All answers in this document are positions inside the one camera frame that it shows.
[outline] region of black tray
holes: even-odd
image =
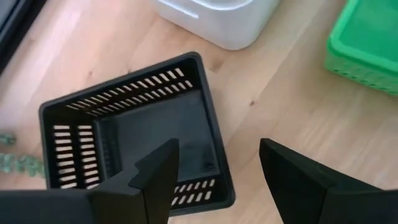
[[[177,138],[180,165],[170,215],[234,202],[205,71],[195,52],[46,102],[40,125],[48,188],[90,189]]]

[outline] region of basket slot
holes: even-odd
[[[69,180],[76,180],[76,175],[68,175],[68,176],[63,176],[60,177],[61,182],[69,181]]]
[[[74,169],[74,168],[71,168],[71,169],[64,169],[64,170],[58,171],[58,175],[59,175],[60,177],[69,176],[69,175],[75,174],[75,169]]]
[[[86,156],[86,157],[84,157],[83,158],[83,162],[91,162],[91,161],[97,161],[97,159],[96,159],[96,157],[95,156]]]
[[[91,151],[95,152],[95,148],[88,148],[88,149],[82,149],[81,150],[81,154],[82,155],[91,155],[91,154],[95,154],[95,153],[90,153]]]
[[[83,169],[90,169],[92,167],[95,167],[97,169],[97,163],[91,163],[91,164],[84,164]]]
[[[71,103],[71,105],[69,105],[69,108],[73,108],[75,110],[80,110],[80,108],[85,109],[86,107],[84,105],[80,105],[78,103]]]
[[[155,92],[155,91],[151,91],[151,94],[152,94],[152,96],[156,96],[156,97],[158,97],[158,98],[161,97],[161,96],[160,96],[157,92]]]
[[[95,145],[94,144],[82,144],[80,145],[80,149],[82,150],[90,150],[90,149],[94,149]]]
[[[193,199],[195,198],[195,194],[191,194],[189,195],[189,198],[187,200],[187,203],[191,203],[193,201]]]
[[[184,203],[184,201],[185,201],[186,197],[187,197],[187,196],[185,196],[185,195],[184,195],[184,196],[182,196],[182,197],[181,197],[181,199],[180,199],[180,201],[178,202],[178,204],[180,204],[180,205],[181,205],[182,203]]]
[[[196,201],[196,202],[200,202],[201,196],[202,196],[202,195],[203,195],[203,193],[200,192],[200,193],[197,195],[197,198],[195,199],[195,201]]]
[[[87,185],[95,184],[95,183],[100,183],[100,178],[98,175],[91,175],[90,177],[86,177],[87,179],[85,180],[85,183]]]
[[[89,105],[88,103],[85,103],[85,102],[83,102],[83,101],[77,101],[77,103],[79,104],[79,105],[83,105],[84,107],[86,107],[86,106],[91,106],[91,105]]]
[[[167,71],[167,74],[172,77],[172,79],[176,79],[177,77],[174,75],[173,71]]]
[[[187,84],[189,88],[192,88],[192,87],[193,87],[193,85],[191,84],[191,82],[188,81],[188,80],[185,81],[185,84]]]
[[[94,156],[95,151],[94,150],[82,151],[81,154],[82,154],[82,156]]]
[[[56,138],[67,138],[70,137],[70,132],[69,131],[57,131],[56,133],[54,133],[54,137]]]
[[[57,155],[57,159],[72,159],[73,158],[73,154],[72,153],[68,153],[68,154],[58,154]]]
[[[156,76],[150,77],[153,81],[155,81],[154,83],[158,83],[158,84],[162,84],[162,81],[157,78]]]
[[[192,186],[193,186],[192,183],[191,183],[191,184],[188,184],[187,191],[190,191],[190,190],[192,189]]]
[[[184,77],[184,73],[181,71],[180,68],[176,68],[175,71],[177,72],[178,75],[180,75],[181,77]]]
[[[119,95],[119,93],[116,93],[114,90],[110,90],[109,92],[112,93],[115,96]]]
[[[99,176],[99,174],[98,174],[98,170],[93,170],[93,171],[87,171],[87,172],[85,172],[85,176],[91,176],[91,175],[93,175],[93,176],[95,176],[95,177],[98,177]]]
[[[99,183],[91,184],[91,185],[87,186],[87,189],[92,189],[92,188],[98,186],[98,184]]]
[[[122,90],[122,89],[119,88],[119,87],[116,87],[116,90],[119,91],[119,92],[121,92],[121,93],[125,93],[125,92],[126,92],[126,91]]]
[[[91,105],[97,105],[96,102],[94,102],[93,100],[89,100],[89,99],[85,99],[85,102],[91,104]]]
[[[207,187],[207,180],[203,181],[203,184],[201,185],[202,188],[206,188]]]
[[[55,150],[57,151],[57,152],[62,152],[62,151],[67,151],[67,150],[72,150],[72,147],[71,146],[62,146],[62,147],[55,147]]]
[[[163,82],[164,82],[164,81],[166,81],[166,82],[169,82],[169,81],[170,81],[170,79],[167,78],[163,73],[160,73],[159,76],[163,79]]]
[[[98,96],[91,96],[90,99],[93,100],[93,102],[97,102],[97,103],[103,103],[104,102]]]
[[[180,87],[181,89],[183,89],[183,90],[186,90],[186,89],[187,89],[187,87],[186,87],[183,83],[181,83],[181,82],[179,82],[178,85],[179,85],[179,87]]]
[[[156,86],[156,84],[152,80],[150,80],[149,78],[145,78],[144,81],[146,83],[148,83],[150,86]]]
[[[148,88],[148,86],[145,83],[143,83],[142,81],[138,81],[137,83],[138,83],[138,85],[140,85],[144,88]]]
[[[93,129],[91,125],[79,125],[77,126],[79,130]]]
[[[196,184],[195,184],[195,190],[197,190],[197,189],[199,189],[199,186],[200,186],[200,182],[197,182]]]
[[[205,195],[205,200],[209,200],[211,197],[211,191],[207,191],[206,195]]]
[[[94,138],[80,138],[80,142],[85,143],[85,142],[93,142]]]
[[[77,187],[77,183],[76,182],[72,182],[70,184],[63,183],[61,185],[61,189],[69,189],[69,188],[74,188],[74,187]]]
[[[80,136],[92,136],[93,132],[92,131],[79,131]]]
[[[60,130],[69,130],[70,126],[69,125],[54,125],[53,128],[54,128],[54,130],[57,130],[57,132],[59,132]]]
[[[104,101],[109,101],[109,99],[108,99],[107,96],[105,96],[105,95],[97,94],[96,96],[97,96],[99,99],[102,99],[102,100],[104,100]]]
[[[72,106],[72,105],[66,105],[66,107],[74,109],[74,110],[80,110],[78,107]]]
[[[66,138],[66,139],[55,139],[55,143],[56,145],[60,145],[60,144],[70,144],[72,143],[72,140],[70,138]]]

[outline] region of plastic handle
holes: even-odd
[[[179,6],[179,5],[175,4],[175,3],[169,2],[168,0],[158,0],[158,1],[163,3],[163,4],[165,4],[165,5],[167,5],[167,6],[169,6],[169,7],[172,7],[175,10],[178,10],[178,11],[180,11],[180,12],[182,12],[182,13],[190,16],[190,17],[193,17],[195,19],[199,18],[199,15],[197,13],[192,12],[189,9],[185,9],[184,7]]]

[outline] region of wooden floor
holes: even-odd
[[[283,0],[252,46],[223,50],[160,18],[148,0],[52,0],[0,77],[0,152],[41,156],[41,103],[188,51],[205,63],[236,190],[228,209],[170,223],[282,223],[263,178],[260,138],[338,171],[398,188],[398,99],[323,69],[344,0]],[[44,181],[0,174],[0,189]]]

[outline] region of ventilation slot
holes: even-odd
[[[94,117],[110,116],[192,87],[181,69],[175,68],[136,82],[121,83],[120,86],[71,102],[66,107]]]
[[[187,207],[197,204],[211,203],[216,180],[207,179],[194,183],[184,183],[174,188],[175,198],[172,207]]]
[[[77,179],[73,162],[70,126],[55,125],[53,127],[53,136],[60,186],[62,189],[76,187]]]
[[[90,125],[78,126],[83,172],[87,189],[96,187],[100,182],[98,161],[94,145],[93,127]]]

